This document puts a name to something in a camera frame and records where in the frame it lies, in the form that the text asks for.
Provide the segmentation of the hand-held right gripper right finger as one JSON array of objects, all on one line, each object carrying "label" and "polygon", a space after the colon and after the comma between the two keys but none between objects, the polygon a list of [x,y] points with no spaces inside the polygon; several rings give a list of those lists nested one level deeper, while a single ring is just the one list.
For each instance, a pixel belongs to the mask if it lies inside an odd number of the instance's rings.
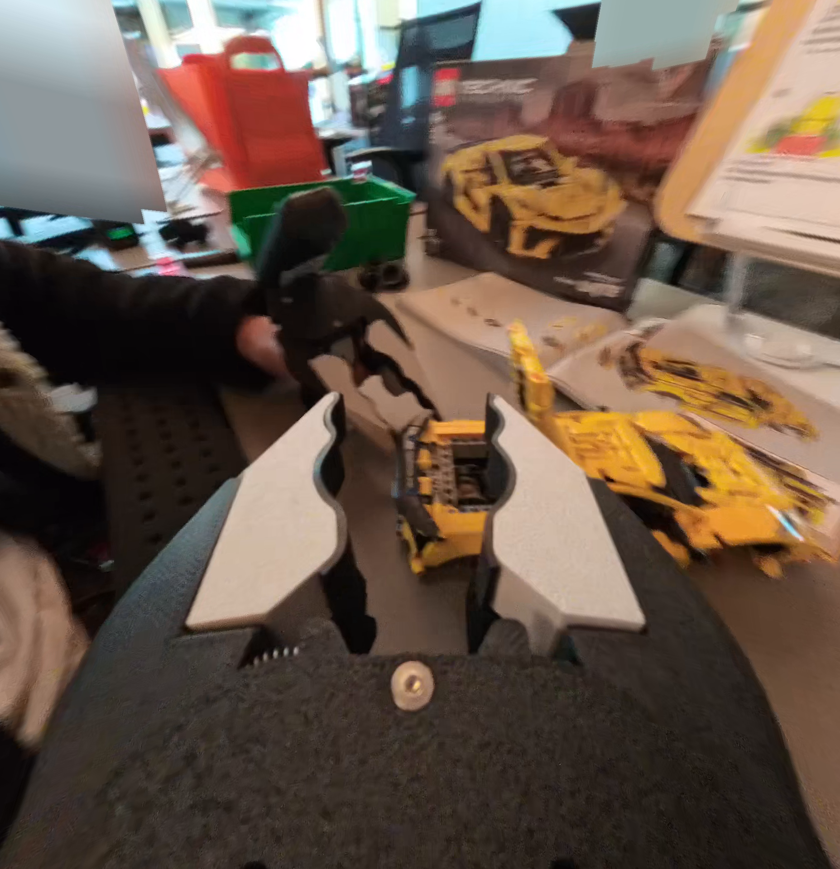
[{"label": "hand-held right gripper right finger", "polygon": [[491,507],[466,604],[469,652],[497,621],[520,623],[534,655],[572,628],[641,633],[646,617],[588,476],[502,397],[484,417]]}]

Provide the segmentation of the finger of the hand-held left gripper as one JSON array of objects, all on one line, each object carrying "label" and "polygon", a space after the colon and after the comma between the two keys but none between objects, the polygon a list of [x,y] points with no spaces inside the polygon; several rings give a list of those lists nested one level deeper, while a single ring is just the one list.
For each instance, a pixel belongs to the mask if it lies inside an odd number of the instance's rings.
[{"label": "finger of the hand-held left gripper", "polygon": [[359,394],[391,433],[437,419],[436,404],[421,381],[385,353],[360,354]]},{"label": "finger of the hand-held left gripper", "polygon": [[353,364],[330,354],[317,356],[309,364],[326,390],[356,390]]}]

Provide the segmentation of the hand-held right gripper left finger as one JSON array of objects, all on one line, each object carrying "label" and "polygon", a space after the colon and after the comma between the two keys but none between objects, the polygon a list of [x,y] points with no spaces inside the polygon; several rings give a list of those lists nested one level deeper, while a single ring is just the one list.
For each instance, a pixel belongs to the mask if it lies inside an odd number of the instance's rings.
[{"label": "hand-held right gripper left finger", "polygon": [[297,646],[305,624],[332,621],[367,654],[377,625],[338,494],[342,396],[329,392],[242,472],[187,612],[189,633],[264,627]]}]

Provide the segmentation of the yellow toy brick car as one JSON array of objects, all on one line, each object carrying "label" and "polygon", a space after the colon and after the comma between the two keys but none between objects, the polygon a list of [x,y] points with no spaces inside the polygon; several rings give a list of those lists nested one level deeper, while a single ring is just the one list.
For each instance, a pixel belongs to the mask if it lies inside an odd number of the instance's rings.
[{"label": "yellow toy brick car", "polygon": [[[827,507],[787,487],[784,465],[673,411],[556,411],[553,384],[521,322],[509,340],[529,422],[618,494],[680,567],[742,550],[780,578],[792,564],[840,559],[840,540],[820,530]],[[485,426],[431,411],[395,437],[397,534],[415,574],[480,555],[494,503]]]}]

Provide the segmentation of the person's left forearm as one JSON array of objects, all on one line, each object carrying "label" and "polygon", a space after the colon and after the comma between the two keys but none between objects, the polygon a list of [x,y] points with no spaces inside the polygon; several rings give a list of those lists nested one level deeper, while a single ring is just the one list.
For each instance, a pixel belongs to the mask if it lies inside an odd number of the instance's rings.
[{"label": "person's left forearm", "polygon": [[266,316],[250,280],[133,277],[0,241],[0,321],[61,383],[258,382],[235,345],[247,316]]}]

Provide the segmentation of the grey desk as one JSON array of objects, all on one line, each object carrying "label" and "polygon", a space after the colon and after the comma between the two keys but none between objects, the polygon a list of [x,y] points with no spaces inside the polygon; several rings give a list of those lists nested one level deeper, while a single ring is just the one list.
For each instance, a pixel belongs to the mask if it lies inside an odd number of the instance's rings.
[{"label": "grey desk", "polygon": [[[409,290],[436,288],[473,273],[429,259],[423,216],[408,228]],[[515,406],[508,366],[453,342],[410,314],[396,315],[412,336],[418,380],[445,417],[480,418],[489,392]],[[244,457],[252,462],[302,415],[292,382],[261,395],[216,391]],[[377,619],[374,651],[458,654],[464,638],[467,574],[443,568],[419,580],[394,537],[389,458],[362,434],[344,445],[348,479],[341,490],[355,556],[369,581]],[[840,867],[840,563],[810,564],[772,581],[748,559],[731,556],[689,576],[721,616],[762,681],[794,760],[828,855]]]}]

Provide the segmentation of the person's left hand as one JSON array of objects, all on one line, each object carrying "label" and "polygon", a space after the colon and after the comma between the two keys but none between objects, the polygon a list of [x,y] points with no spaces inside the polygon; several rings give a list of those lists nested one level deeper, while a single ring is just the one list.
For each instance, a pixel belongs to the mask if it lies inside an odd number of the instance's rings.
[{"label": "person's left hand", "polygon": [[240,356],[274,379],[288,377],[280,328],[266,316],[247,316],[239,323],[235,345]]}]

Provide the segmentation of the green plastic bin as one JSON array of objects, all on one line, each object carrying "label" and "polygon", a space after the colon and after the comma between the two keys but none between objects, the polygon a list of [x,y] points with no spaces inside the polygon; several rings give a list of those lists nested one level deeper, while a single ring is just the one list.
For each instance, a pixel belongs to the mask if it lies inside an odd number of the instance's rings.
[{"label": "green plastic bin", "polygon": [[330,188],[347,214],[347,229],[327,257],[324,270],[340,272],[373,263],[401,262],[415,195],[375,176],[357,181],[329,177],[317,182],[285,184],[227,194],[231,235],[242,259],[256,267],[269,226],[290,196]]}]

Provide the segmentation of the open instruction booklet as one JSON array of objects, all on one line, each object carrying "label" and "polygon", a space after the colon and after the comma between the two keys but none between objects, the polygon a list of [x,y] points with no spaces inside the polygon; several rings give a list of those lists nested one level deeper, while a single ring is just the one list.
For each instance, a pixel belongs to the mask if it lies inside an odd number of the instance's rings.
[{"label": "open instruction booklet", "polygon": [[672,320],[626,322],[491,273],[410,293],[404,309],[471,348],[509,357],[519,320],[556,390],[582,408],[678,411],[784,465],[783,483],[827,507],[840,540],[840,372],[766,367]]}]

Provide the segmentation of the black angular object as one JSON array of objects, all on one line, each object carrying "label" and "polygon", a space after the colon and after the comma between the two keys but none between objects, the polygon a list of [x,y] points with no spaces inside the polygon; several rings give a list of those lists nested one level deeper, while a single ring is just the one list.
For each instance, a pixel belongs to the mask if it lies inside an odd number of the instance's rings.
[{"label": "black angular object", "polygon": [[187,248],[202,249],[208,245],[208,225],[204,222],[173,218],[159,226],[158,234],[165,245],[180,252]]}]

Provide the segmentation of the red fabric bin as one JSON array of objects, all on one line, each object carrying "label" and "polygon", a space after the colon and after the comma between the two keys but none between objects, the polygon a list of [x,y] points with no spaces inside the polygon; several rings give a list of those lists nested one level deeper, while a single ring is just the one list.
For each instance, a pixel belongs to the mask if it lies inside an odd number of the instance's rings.
[{"label": "red fabric bin", "polygon": [[219,165],[202,185],[228,194],[319,181],[328,170],[310,114],[307,76],[288,71],[269,38],[240,36],[158,72]]}]

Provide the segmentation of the black office chair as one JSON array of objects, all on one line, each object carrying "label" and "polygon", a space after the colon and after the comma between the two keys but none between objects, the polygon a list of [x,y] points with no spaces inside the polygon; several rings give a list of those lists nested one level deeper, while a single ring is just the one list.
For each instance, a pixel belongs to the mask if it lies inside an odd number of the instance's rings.
[{"label": "black office chair", "polygon": [[471,59],[480,3],[401,25],[382,120],[371,146],[347,156],[349,172],[365,166],[377,177],[419,194],[427,177],[433,75],[441,64]]}]

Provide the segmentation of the white shirt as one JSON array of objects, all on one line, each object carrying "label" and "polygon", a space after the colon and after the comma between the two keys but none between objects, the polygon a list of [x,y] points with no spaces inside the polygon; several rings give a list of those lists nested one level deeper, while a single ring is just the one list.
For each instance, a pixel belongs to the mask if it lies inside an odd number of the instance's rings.
[{"label": "white shirt", "polygon": [[37,750],[88,651],[53,559],[0,531],[0,725]]}]

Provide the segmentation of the model car set box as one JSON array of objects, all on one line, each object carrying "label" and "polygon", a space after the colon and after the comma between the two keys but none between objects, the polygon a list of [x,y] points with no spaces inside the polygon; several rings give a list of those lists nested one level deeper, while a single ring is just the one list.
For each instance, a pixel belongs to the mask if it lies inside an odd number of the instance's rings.
[{"label": "model car set box", "polygon": [[425,252],[623,313],[653,200],[708,89],[702,61],[559,57],[440,64],[431,80]]}]

